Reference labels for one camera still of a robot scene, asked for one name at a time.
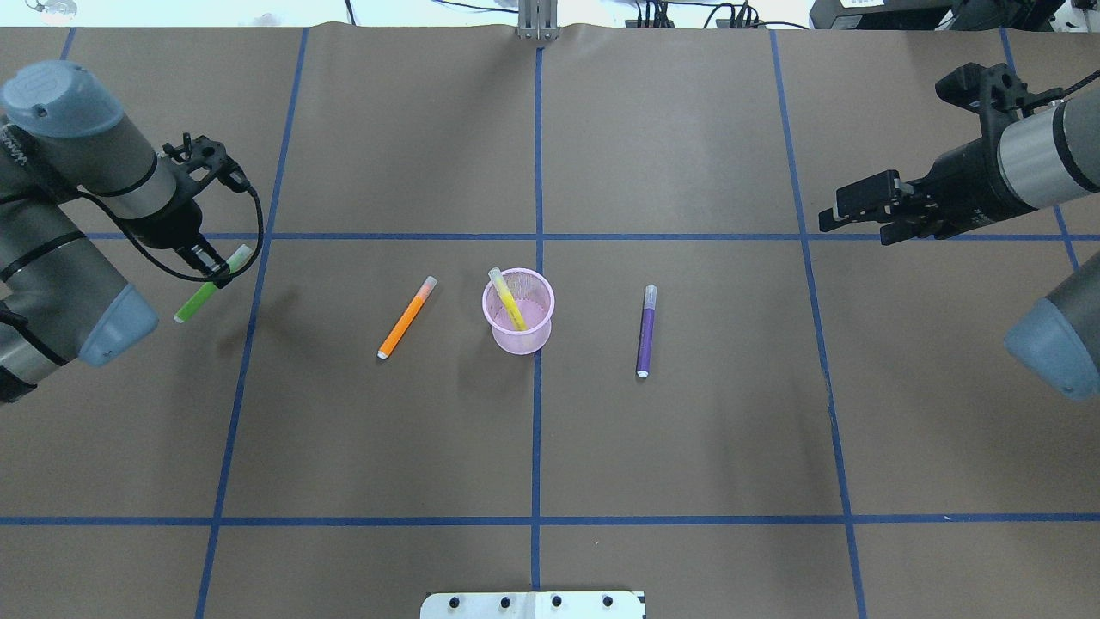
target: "label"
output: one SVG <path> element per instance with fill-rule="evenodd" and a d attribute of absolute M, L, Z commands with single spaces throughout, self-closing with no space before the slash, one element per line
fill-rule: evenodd
<path fill-rule="evenodd" d="M 856 30 L 864 15 L 844 15 L 833 20 L 833 30 Z"/>

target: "purple marker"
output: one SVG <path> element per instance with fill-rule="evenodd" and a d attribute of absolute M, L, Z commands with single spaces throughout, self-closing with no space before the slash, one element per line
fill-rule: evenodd
<path fill-rule="evenodd" d="M 641 334 L 638 335 L 638 378 L 649 376 L 649 353 L 653 349 L 653 319 L 657 318 L 657 286 L 646 286 L 641 306 Z"/>

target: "metal plate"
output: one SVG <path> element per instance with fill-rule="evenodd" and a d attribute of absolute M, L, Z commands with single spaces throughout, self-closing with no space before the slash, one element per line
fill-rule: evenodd
<path fill-rule="evenodd" d="M 645 619 L 646 594 L 637 592 L 544 592 L 435 594 L 420 619 L 524 617 L 528 619 Z"/>

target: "green marker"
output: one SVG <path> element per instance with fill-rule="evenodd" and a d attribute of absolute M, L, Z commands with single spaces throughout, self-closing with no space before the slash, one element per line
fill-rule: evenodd
<path fill-rule="evenodd" d="M 240 268 L 242 264 L 244 264 L 244 262 L 249 258 L 250 255 L 252 255 L 252 247 L 250 247 L 249 245 L 242 244 L 241 246 L 237 247 L 237 251 L 233 252 L 233 255 L 230 255 L 229 259 L 226 261 L 226 263 L 229 264 L 229 272 L 235 273 L 237 269 Z M 213 283 L 211 281 L 202 284 L 199 287 L 198 291 L 196 291 L 190 298 L 188 298 L 187 302 L 184 302 L 184 306 L 179 308 L 178 312 L 176 312 L 175 317 L 176 322 L 179 324 L 184 324 L 187 321 L 191 320 L 191 317 L 194 317 L 195 313 L 199 311 L 199 307 L 202 307 L 202 305 L 207 300 L 209 300 L 210 297 L 213 296 L 213 292 L 217 290 L 218 286 L 213 285 Z"/>

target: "metal bracket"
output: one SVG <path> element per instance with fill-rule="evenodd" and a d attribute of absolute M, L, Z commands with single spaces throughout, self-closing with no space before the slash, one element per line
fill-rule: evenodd
<path fill-rule="evenodd" d="M 435 594 L 420 606 L 420 619 L 645 619 L 641 592 L 543 592 Z"/>
<path fill-rule="evenodd" d="M 516 36 L 529 41 L 558 38 L 558 0 L 519 0 Z"/>

